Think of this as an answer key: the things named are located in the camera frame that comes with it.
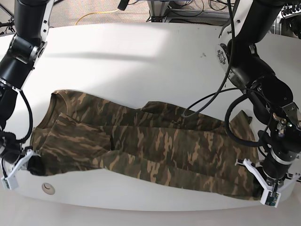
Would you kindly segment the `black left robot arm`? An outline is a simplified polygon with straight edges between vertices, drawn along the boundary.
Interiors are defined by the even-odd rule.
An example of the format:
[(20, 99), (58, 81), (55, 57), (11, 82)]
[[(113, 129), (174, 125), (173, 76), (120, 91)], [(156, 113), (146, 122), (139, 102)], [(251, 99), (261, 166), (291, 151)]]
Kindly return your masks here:
[[(237, 0), (229, 5), (230, 18), (220, 33), (220, 61), (226, 64), (226, 78), (242, 91), (226, 111), (226, 133), (237, 143), (263, 148), (267, 156), (260, 168), (260, 181), (274, 192), (301, 151), (301, 113), (289, 86), (260, 58), (256, 44), (267, 34), (285, 5), (284, 0)], [(256, 118), (266, 125), (258, 141), (238, 138), (230, 129), (234, 107), (249, 99)]]

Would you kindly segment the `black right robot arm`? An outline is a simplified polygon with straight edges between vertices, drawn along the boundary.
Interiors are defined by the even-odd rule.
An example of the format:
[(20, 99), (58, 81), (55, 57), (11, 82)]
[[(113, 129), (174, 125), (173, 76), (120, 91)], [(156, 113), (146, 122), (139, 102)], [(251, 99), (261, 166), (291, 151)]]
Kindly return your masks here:
[[(0, 165), (3, 172), (0, 180), (9, 190), (18, 188), (16, 173), (19, 170), (28, 170), (38, 176), (45, 173), (45, 166), (33, 148), (22, 147), (33, 130), (32, 110), (23, 86), (47, 46), (53, 5), (52, 0), (15, 1), (16, 31), (0, 62)], [(28, 131), (21, 139), (4, 130), (14, 112), (18, 95), (22, 97), (29, 115)]]

